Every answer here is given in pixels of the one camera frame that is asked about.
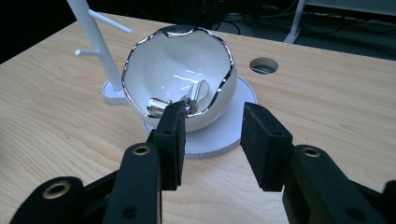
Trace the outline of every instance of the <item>white saucer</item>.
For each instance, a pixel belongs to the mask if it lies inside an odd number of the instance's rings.
[[[221,118],[203,129],[186,134],[185,158],[214,158],[239,146],[245,102],[257,104],[256,94],[244,79],[238,77],[233,99]],[[147,123],[144,125],[148,133],[153,129]]]

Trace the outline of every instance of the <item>white bowl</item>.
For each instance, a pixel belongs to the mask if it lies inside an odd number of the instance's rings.
[[[225,42],[204,28],[186,25],[164,27],[138,42],[122,73],[128,104],[152,127],[161,117],[152,109],[156,100],[163,101],[160,107],[185,101],[186,132],[202,129],[221,116],[236,80],[233,56]],[[194,93],[199,96],[192,101],[189,96]]]

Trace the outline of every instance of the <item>screw hole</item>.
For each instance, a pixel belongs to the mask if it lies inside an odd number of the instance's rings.
[[[70,188],[70,183],[67,181],[53,183],[44,190],[43,198],[51,200],[62,197],[70,190]]]

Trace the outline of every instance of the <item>round hole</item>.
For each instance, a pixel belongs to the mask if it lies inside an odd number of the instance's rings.
[[[51,200],[62,197],[70,190],[70,188],[70,183],[67,181],[53,183],[44,190],[43,198]]]
[[[122,210],[122,217],[125,219],[133,219],[139,214],[139,207],[136,205],[127,206]]]
[[[270,75],[277,71],[279,65],[274,59],[257,58],[253,59],[249,65],[250,69],[258,74]]]
[[[320,156],[320,152],[314,148],[311,148],[311,147],[304,148],[303,152],[304,152],[305,156],[309,156],[309,157],[319,157]]]
[[[366,219],[366,216],[361,211],[354,208],[346,208],[346,214],[360,222],[363,222]]]
[[[143,156],[149,153],[149,147],[138,147],[135,148],[133,153],[137,156]]]

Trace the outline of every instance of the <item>wood grain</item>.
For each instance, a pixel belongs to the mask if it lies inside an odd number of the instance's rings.
[[[108,15],[133,29],[99,24],[121,70],[131,47],[164,23]],[[217,33],[260,105],[294,136],[326,150],[346,175],[382,190],[396,179],[396,62]],[[0,65],[0,222],[8,223],[42,182],[59,175],[84,184],[118,169],[125,148],[146,141],[127,105],[108,105],[106,75],[77,23]],[[279,69],[264,76],[251,60]],[[241,149],[185,161],[182,186],[163,194],[164,223],[287,223],[281,193],[262,192]]]

